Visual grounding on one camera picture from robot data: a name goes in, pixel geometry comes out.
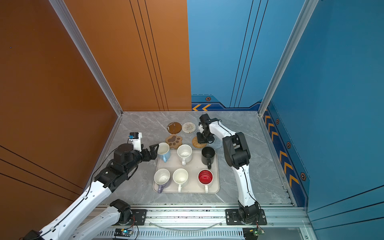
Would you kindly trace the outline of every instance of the black mug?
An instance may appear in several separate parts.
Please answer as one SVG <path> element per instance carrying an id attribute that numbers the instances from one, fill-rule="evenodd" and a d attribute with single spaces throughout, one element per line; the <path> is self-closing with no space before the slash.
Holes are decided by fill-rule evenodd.
<path id="1" fill-rule="evenodd" d="M 208 166 L 208 169 L 212 168 L 212 163 L 214 162 L 215 150 L 211 147 L 205 147 L 201 150 L 201 161 L 203 164 Z"/>

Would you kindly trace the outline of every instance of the yellow chevron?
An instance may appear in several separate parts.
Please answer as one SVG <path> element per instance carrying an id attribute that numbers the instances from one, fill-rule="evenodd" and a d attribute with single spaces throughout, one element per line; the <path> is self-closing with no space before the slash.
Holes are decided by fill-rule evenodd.
<path id="1" fill-rule="evenodd" d="M 291 174 L 289 175 L 289 186 L 292 188 L 292 180 L 294 180 L 295 182 L 297 182 L 297 184 L 300 184 L 299 181 L 294 177 L 292 176 Z"/>
<path id="2" fill-rule="evenodd" d="M 284 155 L 284 156 L 288 157 L 288 156 L 287 156 L 287 154 L 286 154 L 285 152 L 283 152 L 283 151 L 280 151 L 280 162 L 281 162 L 281 156 L 282 156 L 282 155 Z"/>
<path id="3" fill-rule="evenodd" d="M 277 132 L 272 131 L 272 142 L 273 142 L 273 136 L 274 136 L 274 135 L 279 136 L 279 135 L 277 134 Z"/>
<path id="4" fill-rule="evenodd" d="M 266 125 L 266 119 L 271 118 L 270 116 L 265 116 L 265 125 Z"/>
<path id="5" fill-rule="evenodd" d="M 198 107 L 200 107 L 201 106 L 201 104 L 198 104 L 198 105 L 196 105 L 194 108 L 192 108 L 193 110 L 195 110 L 196 112 L 198 111 L 196 108 L 198 108 Z"/>
<path id="6" fill-rule="evenodd" d="M 211 106 L 211 104 L 208 104 L 207 106 L 203 107 L 203 110 L 204 110 L 204 111 L 208 111 L 208 110 L 207 110 L 207 107 L 209 107 L 209 106 Z"/>
<path id="7" fill-rule="evenodd" d="M 284 163 L 284 173 L 287 174 L 287 167 L 293 170 L 292 166 L 289 165 L 287 162 Z"/>
<path id="8" fill-rule="evenodd" d="M 268 123 L 268 132 L 271 132 L 271 131 L 270 131 L 271 126 L 274 127 L 274 125 L 273 125 L 272 123 Z"/>

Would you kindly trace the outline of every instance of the white robotic arm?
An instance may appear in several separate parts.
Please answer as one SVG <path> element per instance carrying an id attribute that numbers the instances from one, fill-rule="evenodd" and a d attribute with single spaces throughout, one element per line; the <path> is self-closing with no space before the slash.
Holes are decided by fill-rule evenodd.
<path id="1" fill-rule="evenodd" d="M 50 224 L 39 232 L 30 231 L 23 240 L 90 240 L 100 229 L 119 221 L 128 222 L 132 215 L 131 207 L 118 199 L 103 213 L 77 228 L 99 203 L 111 195 L 121 183 L 130 179 L 133 174 L 128 177 L 129 172 L 137 169 L 139 163 L 156 158 L 159 145 L 149 146 L 150 151 L 142 149 L 141 137 L 140 132 L 131 132 L 128 143 L 121 144 L 114 151 L 114 158 L 94 178 L 87 190 Z"/>
<path id="2" fill-rule="evenodd" d="M 221 124 L 221 120 L 217 118 L 210 119 L 208 114 L 203 114 L 200 117 L 199 131 L 197 133 L 199 143 L 213 142 L 213 135 L 223 139 L 225 160 L 235 174 L 239 192 L 240 218 L 245 224 L 254 222 L 260 213 L 260 208 L 252 191 L 249 176 L 249 159 L 251 155 L 244 134 L 228 129 Z"/>

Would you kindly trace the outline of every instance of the mug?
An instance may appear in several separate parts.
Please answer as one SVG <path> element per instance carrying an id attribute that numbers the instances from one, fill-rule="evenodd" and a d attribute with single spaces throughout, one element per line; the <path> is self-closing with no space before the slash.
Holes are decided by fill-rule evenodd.
<path id="1" fill-rule="evenodd" d="M 167 169 L 162 168 L 156 171 L 155 176 L 153 176 L 153 179 L 155 180 L 155 183 L 159 185 L 159 188 L 157 189 L 157 193 L 162 193 L 163 189 L 166 187 L 169 187 L 171 181 L 170 179 L 170 173 Z"/>
<path id="2" fill-rule="evenodd" d="M 201 170 L 197 175 L 199 184 L 205 189 L 205 193 L 209 192 L 209 187 L 212 185 L 214 176 L 209 170 Z"/>
<path id="3" fill-rule="evenodd" d="M 181 165 L 185 166 L 192 160 L 192 148 L 187 144 L 181 145 L 177 149 L 177 155 L 181 161 Z"/>
<path id="4" fill-rule="evenodd" d="M 157 149 L 157 157 L 163 159 L 164 162 L 167 162 L 170 157 L 169 145 L 167 143 L 159 143 L 159 148 Z"/>
<path id="5" fill-rule="evenodd" d="M 215 150 L 211 147 L 205 147 L 201 150 L 201 161 L 204 165 L 208 166 L 208 169 L 212 168 L 212 163 L 214 162 Z"/>
<path id="6" fill-rule="evenodd" d="M 188 183 L 188 172 L 183 168 L 179 168 L 173 173 L 173 181 L 179 185 L 178 192 L 181 192 L 181 188 Z"/>

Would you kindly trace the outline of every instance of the tray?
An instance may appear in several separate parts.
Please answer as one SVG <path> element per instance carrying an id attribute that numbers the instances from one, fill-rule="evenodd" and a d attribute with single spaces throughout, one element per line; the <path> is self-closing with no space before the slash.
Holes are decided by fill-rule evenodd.
<path id="1" fill-rule="evenodd" d="M 178 184 L 173 181 L 173 173 L 179 169 L 184 168 L 188 172 L 188 184 L 181 189 L 181 193 L 205 193 L 205 189 L 199 184 L 197 175 L 201 170 L 208 169 L 207 165 L 204 165 L 201 162 L 201 151 L 193 150 L 192 151 L 192 160 L 187 163 L 186 166 L 181 165 L 181 161 L 177 156 L 177 150 L 170 150 L 170 158 L 167 162 L 164 162 L 163 159 L 157 158 L 157 167 L 156 171 L 159 169 L 165 168 L 170 173 L 171 184 L 169 187 L 164 188 L 163 193 L 167 192 L 177 192 Z M 212 185 L 209 187 L 209 193 L 215 194 L 220 189 L 220 184 L 218 180 L 218 162 L 217 154 L 215 154 L 214 162 L 212 163 L 212 168 L 210 169 L 213 175 Z M 157 192 L 158 185 L 153 181 L 153 191 Z"/>

